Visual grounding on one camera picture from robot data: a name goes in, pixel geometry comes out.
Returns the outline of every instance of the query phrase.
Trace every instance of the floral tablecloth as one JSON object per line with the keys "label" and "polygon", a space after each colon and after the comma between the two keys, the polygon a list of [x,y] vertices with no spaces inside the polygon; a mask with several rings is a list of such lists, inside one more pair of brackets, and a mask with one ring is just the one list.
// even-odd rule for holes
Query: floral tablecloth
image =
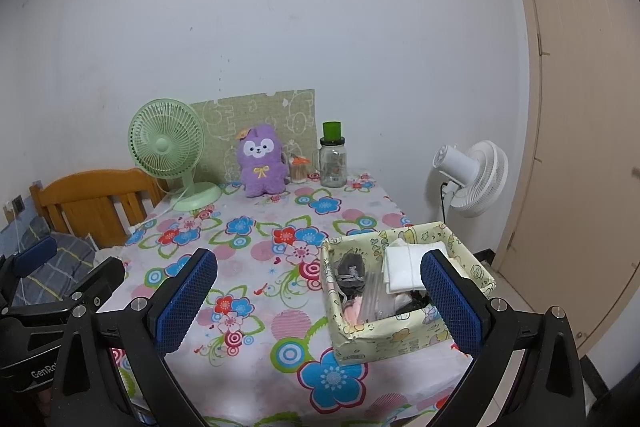
{"label": "floral tablecloth", "polygon": [[[151,296],[193,251],[209,248],[218,279],[165,360],[210,425],[367,427],[435,414],[470,362],[448,333],[420,351],[340,367],[319,282],[325,237],[401,227],[408,218],[367,174],[338,189],[316,180],[287,189],[249,199],[228,184],[215,205],[149,221],[122,250],[126,279],[102,309]],[[155,212],[165,209],[162,202]],[[114,356],[133,402],[144,406],[126,354]]]}

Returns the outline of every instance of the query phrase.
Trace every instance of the electric fan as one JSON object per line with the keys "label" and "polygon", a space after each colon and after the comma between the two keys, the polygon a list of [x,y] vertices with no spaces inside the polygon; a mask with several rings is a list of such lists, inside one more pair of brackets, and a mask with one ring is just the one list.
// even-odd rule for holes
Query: electric fan
{"label": "electric fan", "polygon": [[504,188],[509,161],[502,149],[485,140],[465,153],[443,145],[433,158],[433,167],[450,180],[440,190],[446,220],[450,206],[464,217],[479,216],[488,209]]}
{"label": "electric fan", "polygon": [[160,98],[141,107],[129,125],[129,152],[140,169],[154,178],[182,178],[184,190],[171,197],[179,212],[216,201],[222,191],[210,182],[193,182],[193,169],[202,156],[204,131],[187,104]]}

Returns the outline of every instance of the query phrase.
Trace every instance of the plaid fabric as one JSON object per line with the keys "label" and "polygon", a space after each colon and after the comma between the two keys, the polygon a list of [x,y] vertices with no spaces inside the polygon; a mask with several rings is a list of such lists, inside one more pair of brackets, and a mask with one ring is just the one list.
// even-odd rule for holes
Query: plaid fabric
{"label": "plaid fabric", "polygon": [[50,232],[44,218],[35,217],[22,235],[22,251],[50,235],[58,244],[58,253],[44,265],[21,279],[13,306],[55,302],[66,297],[73,285],[94,267],[95,251],[86,241],[67,233]]}

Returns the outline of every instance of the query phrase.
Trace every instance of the storage box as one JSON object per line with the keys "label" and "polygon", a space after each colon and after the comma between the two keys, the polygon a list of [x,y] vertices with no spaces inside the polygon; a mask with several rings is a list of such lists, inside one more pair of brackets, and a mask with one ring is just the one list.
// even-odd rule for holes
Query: storage box
{"label": "storage box", "polygon": [[447,245],[447,254],[458,260],[486,297],[495,289],[491,274],[442,222],[326,239],[320,253],[322,288],[334,355],[342,365],[388,359],[451,338],[437,309],[431,305],[356,326],[351,326],[342,315],[334,275],[342,256],[354,251],[362,255],[367,271],[382,270],[385,247],[398,237],[414,244],[442,241]]}

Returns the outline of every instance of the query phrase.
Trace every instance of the blue textured pad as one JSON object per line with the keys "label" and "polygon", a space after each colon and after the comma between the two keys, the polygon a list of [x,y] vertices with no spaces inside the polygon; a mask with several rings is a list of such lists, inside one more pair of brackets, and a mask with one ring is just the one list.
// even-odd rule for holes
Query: blue textured pad
{"label": "blue textured pad", "polygon": [[216,258],[207,252],[175,292],[156,322],[156,351],[165,356],[176,351],[187,334],[207,293],[216,281]]}
{"label": "blue textured pad", "polygon": [[433,254],[422,258],[420,275],[460,351],[478,356],[482,347],[480,319]]}
{"label": "blue textured pad", "polygon": [[18,254],[14,261],[14,275],[27,277],[35,269],[45,264],[58,251],[56,240],[47,235],[42,241],[38,241],[31,248]]}

